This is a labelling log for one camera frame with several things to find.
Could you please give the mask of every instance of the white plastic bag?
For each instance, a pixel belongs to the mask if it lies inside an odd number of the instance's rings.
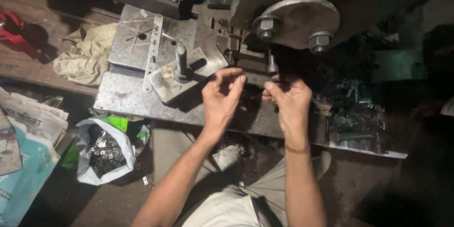
[[[126,165],[112,170],[111,172],[103,175],[101,178],[98,178],[96,175],[94,167],[89,165],[92,152],[87,150],[88,142],[90,140],[88,128],[93,124],[99,125],[103,130],[107,131],[113,138],[115,138],[115,140],[117,140],[118,146],[126,159]],[[136,161],[136,149],[131,144],[125,133],[96,117],[83,120],[79,122],[77,126],[80,129],[76,147],[81,150],[79,153],[79,166],[77,168],[77,180],[79,180],[79,182],[100,185],[109,183],[110,181],[115,180],[133,170],[134,163]]]

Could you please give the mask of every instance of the cloth rag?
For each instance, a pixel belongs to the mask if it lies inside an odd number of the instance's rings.
[[[99,85],[107,71],[107,58],[117,26],[118,23],[83,26],[63,38],[62,41],[71,42],[71,49],[54,60],[54,71],[74,83]]]

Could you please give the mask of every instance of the hand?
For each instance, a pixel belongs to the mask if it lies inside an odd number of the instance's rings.
[[[278,81],[279,75],[273,76]],[[307,135],[307,120],[309,116],[310,98],[312,91],[302,79],[288,79],[287,84],[266,82],[262,99],[276,102],[279,106],[279,124],[285,136],[302,131]],[[281,87],[289,87],[285,92]]]
[[[218,70],[201,91],[207,130],[222,134],[230,123],[246,81],[242,73],[235,67]]]

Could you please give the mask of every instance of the wooden table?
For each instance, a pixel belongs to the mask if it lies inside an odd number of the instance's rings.
[[[43,27],[48,34],[47,48],[52,49],[54,57],[70,48],[69,42],[62,42],[60,39],[81,25],[119,21],[119,18],[90,10],[81,12],[83,7],[71,6],[68,3],[62,4],[69,6],[67,9],[76,10],[75,13],[86,13],[84,17],[52,10],[48,7],[50,1],[55,4],[55,0],[0,0],[0,3],[3,9],[17,12],[28,23]],[[96,87],[76,84],[59,76],[54,71],[53,61],[42,64],[25,53],[12,51],[2,44],[0,44],[0,76],[89,95],[96,95],[98,92]]]

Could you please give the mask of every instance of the red thread on wrist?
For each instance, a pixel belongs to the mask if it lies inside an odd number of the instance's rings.
[[[289,147],[287,144],[284,144],[284,147],[287,151],[289,151],[291,153],[296,153],[296,154],[309,154],[310,153],[309,145],[307,145],[306,148],[301,149],[301,150],[293,149],[293,148]]]

